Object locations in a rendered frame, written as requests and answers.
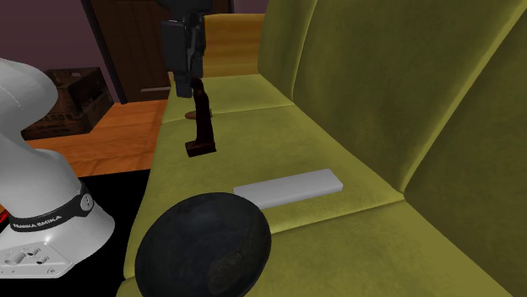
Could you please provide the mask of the dark wooden door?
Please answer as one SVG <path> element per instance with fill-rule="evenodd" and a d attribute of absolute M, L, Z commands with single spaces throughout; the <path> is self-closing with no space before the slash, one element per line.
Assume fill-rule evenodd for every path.
<path fill-rule="evenodd" d="M 164 100 L 171 83 L 164 67 L 160 22 L 170 13 L 156 0 L 80 0 L 120 103 Z"/>

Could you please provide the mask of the dark wooden crate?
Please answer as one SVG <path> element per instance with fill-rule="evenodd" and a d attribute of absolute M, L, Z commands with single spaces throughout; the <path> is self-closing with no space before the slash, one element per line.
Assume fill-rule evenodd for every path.
<path fill-rule="evenodd" d="M 114 104 L 99 67 L 49 69 L 45 74 L 57 87 L 57 103 L 22 131 L 25 140 L 89 133 Z"/>

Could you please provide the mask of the olive green sofa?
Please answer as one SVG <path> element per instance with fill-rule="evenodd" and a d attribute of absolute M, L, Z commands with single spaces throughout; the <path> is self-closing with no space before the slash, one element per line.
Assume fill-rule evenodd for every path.
<path fill-rule="evenodd" d="M 323 169 L 247 297 L 527 297 L 527 0 L 269 0 L 258 75 L 204 86 L 217 150 L 171 96 L 116 297 L 172 205 Z"/>

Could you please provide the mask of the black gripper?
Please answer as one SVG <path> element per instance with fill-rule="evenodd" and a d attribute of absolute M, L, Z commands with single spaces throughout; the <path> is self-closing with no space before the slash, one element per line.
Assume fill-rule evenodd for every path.
<path fill-rule="evenodd" d="M 174 73 L 176 93 L 192 98 L 191 78 L 202 78 L 206 49 L 204 16 L 210 0 L 155 0 L 170 17 L 160 22 L 162 53 L 166 70 Z"/>

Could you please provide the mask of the black bowl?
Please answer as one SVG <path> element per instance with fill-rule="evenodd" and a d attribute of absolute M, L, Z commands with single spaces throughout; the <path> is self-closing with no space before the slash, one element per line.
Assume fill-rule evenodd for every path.
<path fill-rule="evenodd" d="M 271 245 L 269 223 L 253 202 L 226 192 L 189 197 L 146 232 L 136 282 L 143 297 L 245 297 Z"/>

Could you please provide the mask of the dark brown tall figure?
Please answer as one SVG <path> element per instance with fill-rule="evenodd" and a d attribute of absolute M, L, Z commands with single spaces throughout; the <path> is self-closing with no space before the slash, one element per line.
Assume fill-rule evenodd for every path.
<path fill-rule="evenodd" d="M 209 108 L 209 97 L 207 96 L 203 82 L 200 78 L 191 80 L 193 88 L 193 100 L 195 103 L 196 139 L 185 143 L 187 155 L 195 157 L 210 154 L 216 151 L 214 131 Z"/>

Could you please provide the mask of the black robot stand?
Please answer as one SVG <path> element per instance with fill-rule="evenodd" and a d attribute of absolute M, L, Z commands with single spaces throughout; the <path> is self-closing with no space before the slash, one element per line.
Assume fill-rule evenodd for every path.
<path fill-rule="evenodd" d="M 95 201 L 116 222 L 111 238 L 60 278 L 0 279 L 0 297 L 116 297 L 148 177 L 148 170 L 83 177 Z"/>

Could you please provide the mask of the grey flat rectangular box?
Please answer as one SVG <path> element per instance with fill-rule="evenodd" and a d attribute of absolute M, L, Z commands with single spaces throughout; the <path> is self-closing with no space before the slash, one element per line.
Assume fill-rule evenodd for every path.
<path fill-rule="evenodd" d="M 343 183 L 339 178 L 330 169 L 323 169 L 236 186 L 233 193 L 246 198 L 260 209 L 266 209 L 342 190 Z"/>

